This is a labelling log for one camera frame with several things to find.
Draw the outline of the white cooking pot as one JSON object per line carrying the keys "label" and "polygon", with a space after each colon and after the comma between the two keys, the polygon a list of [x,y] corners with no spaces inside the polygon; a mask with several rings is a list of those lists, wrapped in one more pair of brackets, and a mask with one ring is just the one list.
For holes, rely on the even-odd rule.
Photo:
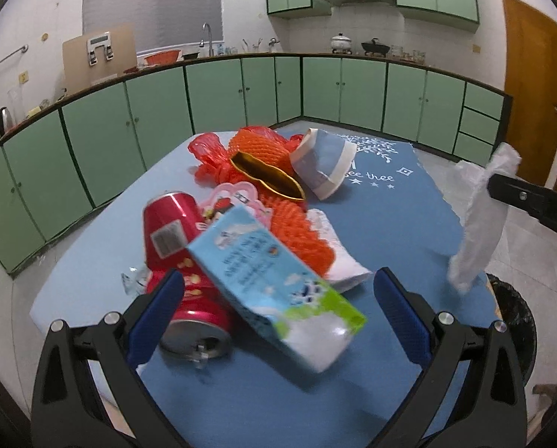
{"label": "white cooking pot", "polygon": [[352,40],[344,34],[337,34],[330,40],[333,54],[352,54]]}

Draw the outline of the red plastic bag with handles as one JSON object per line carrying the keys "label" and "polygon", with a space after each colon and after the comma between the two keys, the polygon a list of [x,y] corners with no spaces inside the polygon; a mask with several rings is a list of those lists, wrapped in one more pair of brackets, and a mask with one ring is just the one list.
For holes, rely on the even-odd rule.
{"label": "red plastic bag with handles", "polygon": [[234,171],[227,149],[214,133],[199,134],[187,149],[199,161],[195,178],[199,183],[221,184],[229,182]]}

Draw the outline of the green lower kitchen cabinets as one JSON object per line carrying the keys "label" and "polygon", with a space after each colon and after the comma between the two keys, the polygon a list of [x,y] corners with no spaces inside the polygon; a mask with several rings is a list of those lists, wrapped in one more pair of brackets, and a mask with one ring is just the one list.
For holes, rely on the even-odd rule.
{"label": "green lower kitchen cabinets", "polygon": [[0,139],[0,265],[17,272],[195,134],[308,118],[481,165],[511,109],[492,86],[374,58],[217,58],[115,79]]}

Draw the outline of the pink toy blister package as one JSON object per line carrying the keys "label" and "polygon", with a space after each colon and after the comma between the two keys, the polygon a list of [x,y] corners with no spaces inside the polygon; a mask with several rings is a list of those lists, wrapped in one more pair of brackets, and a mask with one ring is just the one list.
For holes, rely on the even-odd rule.
{"label": "pink toy blister package", "polygon": [[207,223],[212,223],[229,208],[237,205],[243,206],[266,228],[270,227],[273,210],[262,204],[255,186],[246,181],[218,185],[209,197],[199,204],[199,211]]}

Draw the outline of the steel kettle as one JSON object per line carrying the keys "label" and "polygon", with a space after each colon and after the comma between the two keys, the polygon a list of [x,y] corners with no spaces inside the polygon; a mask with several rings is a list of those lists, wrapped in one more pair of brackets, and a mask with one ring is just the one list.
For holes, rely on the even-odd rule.
{"label": "steel kettle", "polygon": [[15,127],[15,118],[6,106],[0,108],[0,138],[3,138]]}

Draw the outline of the white plastic bag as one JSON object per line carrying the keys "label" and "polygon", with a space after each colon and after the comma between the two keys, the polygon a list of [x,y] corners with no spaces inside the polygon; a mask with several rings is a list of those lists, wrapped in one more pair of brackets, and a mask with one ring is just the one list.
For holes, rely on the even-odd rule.
{"label": "white plastic bag", "polygon": [[471,189],[463,219],[463,240],[449,260],[448,280],[460,293],[468,293],[489,264],[500,241],[508,205],[492,198],[488,182],[495,174],[516,177],[522,157],[510,144],[501,143],[485,167],[461,161],[455,166],[459,180]]}

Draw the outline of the orange foam fruit net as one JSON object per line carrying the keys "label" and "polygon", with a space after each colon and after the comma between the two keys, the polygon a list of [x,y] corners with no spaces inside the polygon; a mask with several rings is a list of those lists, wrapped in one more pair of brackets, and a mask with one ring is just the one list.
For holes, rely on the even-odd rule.
{"label": "orange foam fruit net", "polygon": [[335,253],[307,218],[307,198],[296,179],[291,152],[303,137],[286,139],[265,127],[243,127],[228,144],[223,182],[252,184],[261,203],[271,209],[270,231],[314,272],[325,275]]}

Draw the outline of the red basin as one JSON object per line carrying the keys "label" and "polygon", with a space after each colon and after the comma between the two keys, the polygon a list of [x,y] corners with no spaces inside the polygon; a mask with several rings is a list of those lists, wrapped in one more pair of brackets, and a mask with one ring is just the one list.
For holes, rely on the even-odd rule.
{"label": "red basin", "polygon": [[180,50],[169,50],[151,54],[144,58],[147,66],[167,66],[175,64],[181,57]]}

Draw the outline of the red soda can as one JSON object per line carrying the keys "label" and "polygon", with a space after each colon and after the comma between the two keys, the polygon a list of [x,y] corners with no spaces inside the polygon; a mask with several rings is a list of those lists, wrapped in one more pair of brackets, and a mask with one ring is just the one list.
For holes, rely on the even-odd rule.
{"label": "red soda can", "polygon": [[152,291],[169,270],[178,271],[184,283],[161,347],[199,362],[229,352],[235,322],[234,311],[187,249],[205,228],[196,200],[184,192],[155,197],[143,210],[146,266],[151,271],[146,290]]}

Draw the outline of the chrome kitchen faucet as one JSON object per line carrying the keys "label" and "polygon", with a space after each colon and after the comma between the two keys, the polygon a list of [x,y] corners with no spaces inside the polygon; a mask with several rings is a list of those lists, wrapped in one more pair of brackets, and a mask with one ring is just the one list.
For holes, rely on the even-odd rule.
{"label": "chrome kitchen faucet", "polygon": [[204,22],[202,25],[203,36],[199,43],[200,52],[205,57],[213,57],[213,37],[212,37],[212,27],[209,23]]}

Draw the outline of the black trash bin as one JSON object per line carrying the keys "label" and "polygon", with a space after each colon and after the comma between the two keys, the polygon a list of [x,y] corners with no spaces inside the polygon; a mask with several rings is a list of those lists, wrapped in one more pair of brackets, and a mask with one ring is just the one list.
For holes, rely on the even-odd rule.
{"label": "black trash bin", "polygon": [[522,295],[508,282],[487,273],[502,320],[507,325],[523,377],[528,384],[537,358],[537,327],[533,313]]}

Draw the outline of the blue green milk carton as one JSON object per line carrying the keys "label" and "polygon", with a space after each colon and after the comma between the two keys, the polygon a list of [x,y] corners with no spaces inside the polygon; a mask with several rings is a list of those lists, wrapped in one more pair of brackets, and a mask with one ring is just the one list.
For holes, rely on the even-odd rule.
{"label": "blue green milk carton", "polygon": [[308,370],[328,369],[367,321],[244,207],[187,249],[241,318]]}

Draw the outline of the blue white paper cup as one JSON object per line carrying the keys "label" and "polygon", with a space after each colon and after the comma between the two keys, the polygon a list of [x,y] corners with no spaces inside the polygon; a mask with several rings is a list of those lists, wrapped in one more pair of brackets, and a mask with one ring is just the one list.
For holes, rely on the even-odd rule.
{"label": "blue white paper cup", "polygon": [[311,127],[290,154],[296,174],[319,200],[340,187],[354,162],[357,145],[337,134]]}

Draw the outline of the dark blue tree mat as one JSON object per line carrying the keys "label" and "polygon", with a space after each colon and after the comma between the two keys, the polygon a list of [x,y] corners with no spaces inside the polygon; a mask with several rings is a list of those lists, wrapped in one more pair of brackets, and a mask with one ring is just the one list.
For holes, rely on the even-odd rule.
{"label": "dark blue tree mat", "polygon": [[[467,294],[446,279],[462,238],[459,217],[410,144],[361,138],[337,193],[320,203],[341,243],[370,270],[390,268],[434,311],[486,327],[497,317],[484,277]],[[346,298],[367,321],[325,372],[302,369],[249,329],[205,369],[156,352],[142,378],[196,447],[364,447],[419,374],[379,307],[371,281]]]}

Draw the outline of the red gold snack wrapper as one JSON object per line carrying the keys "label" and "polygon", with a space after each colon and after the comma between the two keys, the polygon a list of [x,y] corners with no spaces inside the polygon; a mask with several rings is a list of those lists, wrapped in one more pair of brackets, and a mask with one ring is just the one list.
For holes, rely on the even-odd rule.
{"label": "red gold snack wrapper", "polygon": [[233,166],[265,189],[289,200],[303,202],[306,195],[299,182],[281,168],[268,165],[245,152],[237,152],[231,159]]}

